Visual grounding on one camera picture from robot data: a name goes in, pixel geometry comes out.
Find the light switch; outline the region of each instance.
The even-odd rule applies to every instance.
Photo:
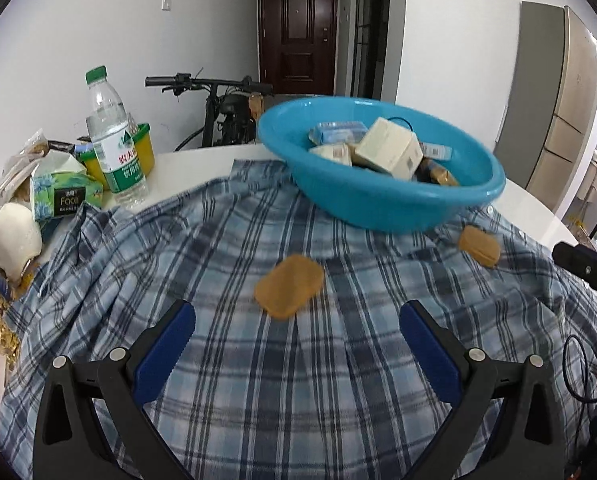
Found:
[[[172,0],[161,0],[162,10],[172,10]]]

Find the blue gripper pad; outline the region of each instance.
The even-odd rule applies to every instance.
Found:
[[[428,325],[435,323],[433,318],[427,314],[429,319],[425,322],[414,303],[421,305],[418,301],[408,301],[401,307],[401,333],[438,399],[455,407],[463,397],[460,370]]]
[[[158,398],[195,328],[194,307],[186,301],[178,301],[155,327],[148,328],[141,334],[139,340],[144,336],[150,340],[154,336],[150,331],[156,332],[156,337],[151,348],[135,367],[132,395],[137,405],[143,406]]]

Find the white box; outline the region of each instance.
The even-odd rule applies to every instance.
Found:
[[[411,180],[423,156],[414,132],[383,117],[365,134],[355,155],[369,168],[402,180]]]
[[[309,152],[344,166],[351,166],[351,156],[347,144],[323,144],[312,148]]]

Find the glass door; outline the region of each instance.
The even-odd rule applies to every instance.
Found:
[[[387,52],[389,0],[357,0],[351,94],[380,99]]]

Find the sponge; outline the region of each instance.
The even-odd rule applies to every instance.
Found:
[[[270,316],[286,320],[323,288],[325,271],[315,261],[292,254],[265,275],[254,288],[254,298]]]
[[[501,245],[490,234],[468,225],[458,239],[458,248],[470,254],[483,267],[493,269],[501,259]]]

